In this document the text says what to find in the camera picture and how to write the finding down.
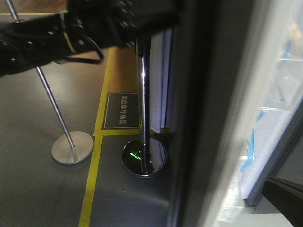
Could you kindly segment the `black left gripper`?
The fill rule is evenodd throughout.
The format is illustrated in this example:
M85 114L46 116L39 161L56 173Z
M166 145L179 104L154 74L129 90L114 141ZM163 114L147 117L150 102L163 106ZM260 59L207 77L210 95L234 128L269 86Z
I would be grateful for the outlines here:
M100 47L125 47L178 21L173 0L69 0L73 28Z

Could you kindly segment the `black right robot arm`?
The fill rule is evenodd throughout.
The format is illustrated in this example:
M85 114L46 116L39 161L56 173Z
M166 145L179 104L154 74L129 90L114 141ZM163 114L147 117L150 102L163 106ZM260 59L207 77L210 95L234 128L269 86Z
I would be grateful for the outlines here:
M294 227L303 225L303 186L281 178L270 177L263 186L262 195Z

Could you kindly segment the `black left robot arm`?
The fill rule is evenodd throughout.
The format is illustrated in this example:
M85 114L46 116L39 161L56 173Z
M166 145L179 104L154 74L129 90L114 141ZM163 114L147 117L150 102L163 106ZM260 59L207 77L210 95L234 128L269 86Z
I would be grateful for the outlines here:
M103 48L149 39L178 21L175 0L70 0L67 10L0 24L0 74L51 62L99 64Z

